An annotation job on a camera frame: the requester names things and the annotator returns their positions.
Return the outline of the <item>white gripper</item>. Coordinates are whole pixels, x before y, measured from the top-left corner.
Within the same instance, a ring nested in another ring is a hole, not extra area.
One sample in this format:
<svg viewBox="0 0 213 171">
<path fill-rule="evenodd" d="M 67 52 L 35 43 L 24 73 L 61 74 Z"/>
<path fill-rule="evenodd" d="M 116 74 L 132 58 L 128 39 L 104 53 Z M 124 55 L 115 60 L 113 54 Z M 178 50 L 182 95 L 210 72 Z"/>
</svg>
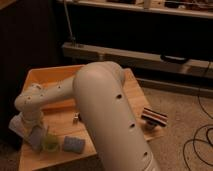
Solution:
<svg viewBox="0 0 213 171">
<path fill-rule="evenodd" d="M 34 127 L 43 127 L 43 113 L 21 113 L 21 123 L 25 134 L 30 134 Z"/>
</svg>

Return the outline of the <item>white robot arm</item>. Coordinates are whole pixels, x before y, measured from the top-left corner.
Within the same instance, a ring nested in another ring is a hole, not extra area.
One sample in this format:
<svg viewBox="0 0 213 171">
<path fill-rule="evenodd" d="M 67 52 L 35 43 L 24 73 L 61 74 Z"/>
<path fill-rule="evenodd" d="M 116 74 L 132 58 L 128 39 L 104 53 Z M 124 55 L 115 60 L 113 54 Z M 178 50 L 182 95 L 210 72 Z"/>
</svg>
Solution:
<svg viewBox="0 0 213 171">
<path fill-rule="evenodd" d="M 161 171 L 123 90 L 124 70 L 93 62 L 54 86 L 28 87 L 15 100 L 27 124 L 35 125 L 46 104 L 73 98 L 105 171 Z"/>
</svg>

